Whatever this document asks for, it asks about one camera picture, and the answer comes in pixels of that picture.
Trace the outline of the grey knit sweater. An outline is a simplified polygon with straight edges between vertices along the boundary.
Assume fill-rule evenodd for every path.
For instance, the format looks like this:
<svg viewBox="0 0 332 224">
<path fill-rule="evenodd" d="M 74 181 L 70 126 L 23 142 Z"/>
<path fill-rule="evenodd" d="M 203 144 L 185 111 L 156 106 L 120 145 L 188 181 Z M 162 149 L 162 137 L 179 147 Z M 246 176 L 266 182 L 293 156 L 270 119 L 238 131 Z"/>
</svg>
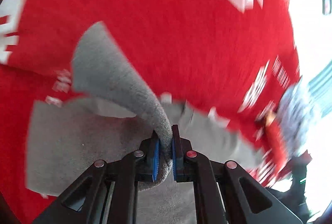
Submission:
<svg viewBox="0 0 332 224">
<path fill-rule="evenodd" d="M 58 196 L 95 160 L 119 160 L 156 131 L 171 139 L 171 125 L 194 149 L 216 162 L 258 168 L 260 149 L 187 102 L 158 100 L 117 47 L 103 22 L 79 40 L 72 62 L 74 88 L 85 97 L 62 106 L 36 101 L 29 124 L 25 183 Z"/>
</svg>

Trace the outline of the red pillow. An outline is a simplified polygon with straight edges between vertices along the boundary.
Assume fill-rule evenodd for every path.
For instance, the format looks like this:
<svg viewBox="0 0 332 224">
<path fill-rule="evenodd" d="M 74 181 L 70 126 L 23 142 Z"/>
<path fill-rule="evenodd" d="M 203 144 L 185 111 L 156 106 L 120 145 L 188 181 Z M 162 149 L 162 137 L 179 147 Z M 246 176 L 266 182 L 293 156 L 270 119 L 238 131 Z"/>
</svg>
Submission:
<svg viewBox="0 0 332 224">
<path fill-rule="evenodd" d="M 288 151 L 282 135 L 282 130 L 276 119 L 276 114 L 269 111 L 264 118 L 264 135 L 270 146 L 275 171 L 279 173 L 288 162 Z"/>
</svg>

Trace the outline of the red wedding bedspread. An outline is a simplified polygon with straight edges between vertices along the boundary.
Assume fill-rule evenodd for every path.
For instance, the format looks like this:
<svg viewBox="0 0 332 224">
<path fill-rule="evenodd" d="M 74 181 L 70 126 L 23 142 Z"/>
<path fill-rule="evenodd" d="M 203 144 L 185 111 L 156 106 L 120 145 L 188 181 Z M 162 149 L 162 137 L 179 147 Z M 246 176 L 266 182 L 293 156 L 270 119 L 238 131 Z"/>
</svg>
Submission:
<svg viewBox="0 0 332 224">
<path fill-rule="evenodd" d="M 260 149 L 262 164 L 246 170 L 274 184 L 263 119 L 299 81 L 286 0 L 2 0 L 1 193 L 21 223 L 56 197 L 25 183 L 34 103 L 85 97 L 72 62 L 97 22 L 158 100 L 187 102 Z"/>
</svg>

